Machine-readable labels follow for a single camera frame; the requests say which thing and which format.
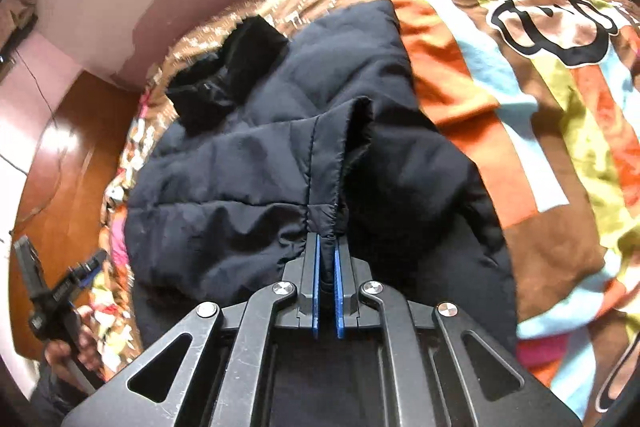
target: dark puffer jacket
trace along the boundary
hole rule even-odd
[[[508,251],[476,166],[418,108],[393,5],[336,11],[291,42],[260,18],[176,75],[179,118],[140,171],[125,237],[148,345],[198,302],[280,279],[336,235],[408,299],[463,307],[515,344]]]

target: jacket sleeve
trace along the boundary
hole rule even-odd
[[[59,427],[65,416],[85,398],[85,393],[60,380],[43,358],[40,379],[30,400],[43,427]]]

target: brown wooden panel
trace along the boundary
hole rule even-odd
[[[102,194],[114,177],[139,95],[108,84],[90,73],[76,79],[55,113],[58,128],[75,140],[62,160],[60,186],[43,211],[23,225],[14,238],[27,234],[40,254],[51,286],[68,266],[86,259],[98,247]],[[18,221],[46,203],[58,176],[58,152],[50,122],[27,176]],[[14,256],[9,264],[9,306],[15,350],[39,359],[42,344],[27,326],[31,303]],[[82,295],[79,303],[87,302]]]

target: colorful bedspread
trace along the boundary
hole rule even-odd
[[[164,88],[248,14],[288,36],[363,0],[243,0],[184,36],[108,187],[97,279],[106,376],[140,352],[126,195],[175,113]],[[518,357],[586,425],[640,353],[640,13],[628,0],[392,0],[424,113],[480,170],[513,259]]]

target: wire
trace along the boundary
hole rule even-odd
[[[49,109],[50,120],[53,123],[53,127],[55,127],[55,130],[56,130],[56,138],[58,138],[59,136],[58,122],[56,121],[56,118],[53,115],[53,109],[51,108],[49,101],[47,100],[47,97],[44,96],[42,89],[40,89],[40,83],[38,82],[38,79],[33,74],[33,71],[31,71],[30,68],[28,67],[27,63],[24,61],[24,58],[22,58],[22,55],[20,55],[20,52],[18,50],[15,50],[15,54],[18,55],[24,67],[27,69],[27,71],[29,71],[31,78],[33,78],[33,81],[35,82],[36,87],[38,88],[38,92],[40,93],[40,96],[44,100],[44,103],[47,104],[47,108]],[[45,210],[51,204],[51,201],[53,201],[53,198],[56,197],[56,194],[58,193],[58,189],[60,188],[60,184],[62,183],[62,160],[66,155],[66,151],[68,149],[68,143],[65,144],[65,148],[62,151],[60,150],[59,144],[56,143],[56,149],[58,150],[58,173],[56,175],[56,183],[53,186],[53,191],[49,196],[49,198],[47,198],[47,200],[43,204],[41,204],[40,206],[33,207],[29,211],[29,214],[15,221],[14,229],[9,232],[9,234],[12,237],[17,227],[19,227],[20,225],[24,225],[25,223],[28,223],[31,219],[33,219],[35,216],[37,216],[39,213]]]
[[[9,158],[7,158],[6,156],[0,154],[0,158],[2,158],[4,161],[6,161],[9,165],[11,165],[15,170],[20,171],[22,174],[24,174],[25,176],[27,175],[27,171],[25,171],[24,169],[20,169],[15,163],[13,163]]]

